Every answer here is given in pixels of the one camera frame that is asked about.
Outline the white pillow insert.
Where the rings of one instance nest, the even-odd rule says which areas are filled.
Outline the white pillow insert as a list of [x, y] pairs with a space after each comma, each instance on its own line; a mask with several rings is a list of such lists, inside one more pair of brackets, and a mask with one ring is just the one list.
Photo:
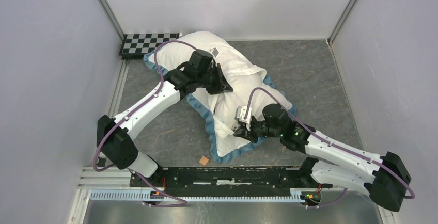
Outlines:
[[214, 107], [216, 119], [230, 129], [236, 126], [237, 108], [247, 105], [251, 91], [257, 87], [265, 89], [278, 100], [281, 100], [283, 95], [264, 82], [266, 74], [266, 70], [243, 70], [241, 72], [232, 70], [231, 73], [227, 73], [225, 77], [233, 87], [233, 92], [222, 93], [218, 96]]

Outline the white pillowcase with blue ruffle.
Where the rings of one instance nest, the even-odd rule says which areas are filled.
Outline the white pillowcase with blue ruffle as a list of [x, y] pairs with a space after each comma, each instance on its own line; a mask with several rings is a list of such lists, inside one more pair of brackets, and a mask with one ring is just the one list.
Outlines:
[[165, 45], [158, 52], [152, 51], [143, 56], [146, 66], [156, 71], [161, 66], [163, 74], [189, 60], [194, 49], [211, 53], [222, 67], [226, 81], [232, 92], [210, 95], [198, 88], [186, 97], [187, 102], [205, 119], [205, 130], [209, 134], [210, 153], [218, 163], [228, 163], [233, 158], [251, 151], [265, 141], [259, 138], [256, 143], [233, 136], [237, 127], [236, 110], [247, 104], [251, 115], [262, 120], [263, 108], [279, 100], [293, 115], [297, 108], [275, 89], [267, 71], [252, 64], [242, 53], [228, 42], [209, 31], [198, 31], [179, 38], [178, 42]]

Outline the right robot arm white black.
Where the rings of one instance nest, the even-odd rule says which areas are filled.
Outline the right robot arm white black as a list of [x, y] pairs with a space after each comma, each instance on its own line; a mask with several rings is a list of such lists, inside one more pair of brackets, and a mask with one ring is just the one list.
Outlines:
[[403, 201], [413, 197], [408, 188], [412, 178], [399, 155], [379, 155], [336, 141], [293, 120], [280, 104], [265, 106], [262, 120], [251, 111], [247, 106], [237, 108], [233, 135], [252, 143], [260, 138], [279, 138], [287, 149], [307, 154], [298, 173], [303, 186], [344, 187], [392, 212], [400, 211]]

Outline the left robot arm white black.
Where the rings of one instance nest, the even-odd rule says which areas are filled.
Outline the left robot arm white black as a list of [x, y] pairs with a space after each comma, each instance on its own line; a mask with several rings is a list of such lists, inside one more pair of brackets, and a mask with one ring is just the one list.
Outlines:
[[162, 172], [150, 156], [137, 149], [133, 140], [154, 118], [198, 88], [216, 95], [232, 92], [220, 63], [214, 60], [216, 49], [196, 49], [189, 60], [163, 75], [159, 84], [145, 97], [114, 117], [102, 116], [97, 124], [97, 152], [103, 153], [118, 169], [130, 169], [143, 175], [149, 186], [162, 181]]

